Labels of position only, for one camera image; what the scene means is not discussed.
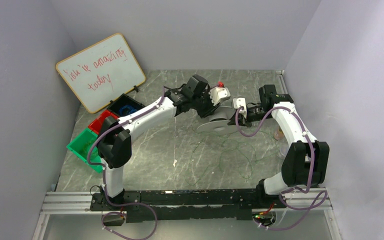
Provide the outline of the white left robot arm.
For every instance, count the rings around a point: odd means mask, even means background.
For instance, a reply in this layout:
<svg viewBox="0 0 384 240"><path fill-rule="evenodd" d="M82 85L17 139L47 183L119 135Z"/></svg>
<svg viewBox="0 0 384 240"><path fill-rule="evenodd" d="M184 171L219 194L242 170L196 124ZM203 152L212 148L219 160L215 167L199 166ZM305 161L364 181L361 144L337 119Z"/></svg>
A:
<svg viewBox="0 0 384 240"><path fill-rule="evenodd" d="M133 155L133 141L141 134L189 110L206 118L230 96L226 87L210 87L204 77L194 74L178 88L164 87L163 95L152 104L118 119L106 118L95 145L103 165L106 195L121 202L125 191L124 165Z"/></svg>

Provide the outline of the white perforated filament spool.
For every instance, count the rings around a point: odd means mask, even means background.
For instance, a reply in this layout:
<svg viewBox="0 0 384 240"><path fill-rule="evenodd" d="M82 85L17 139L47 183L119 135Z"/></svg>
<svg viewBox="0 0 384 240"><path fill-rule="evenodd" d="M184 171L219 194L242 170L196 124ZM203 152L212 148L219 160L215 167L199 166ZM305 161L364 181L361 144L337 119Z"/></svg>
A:
<svg viewBox="0 0 384 240"><path fill-rule="evenodd" d="M235 110L229 106L220 106L213 115L203 119L203 123L196 129L198 133L215 133L219 136L229 135L237 132L237 127L229 125L231 118L234 117Z"/></svg>

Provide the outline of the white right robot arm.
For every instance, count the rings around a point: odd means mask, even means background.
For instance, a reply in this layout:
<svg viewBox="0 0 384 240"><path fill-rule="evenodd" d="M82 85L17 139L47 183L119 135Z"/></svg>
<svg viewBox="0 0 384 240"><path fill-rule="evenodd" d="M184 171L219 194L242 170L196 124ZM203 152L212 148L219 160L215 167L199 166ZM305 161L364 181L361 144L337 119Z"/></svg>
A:
<svg viewBox="0 0 384 240"><path fill-rule="evenodd" d="M260 103L251 107L247 106L244 98L233 99L236 128L243 136L253 137L253 133L244 133L241 126L258 122L260 129L265 120L272 118L288 144L280 172L263 179L260 184L267 195L277 195L300 186L301 191L307 193L312 186L325 181L330 147L308 130L289 94L278 93L273 84L260 87L258 92Z"/></svg>

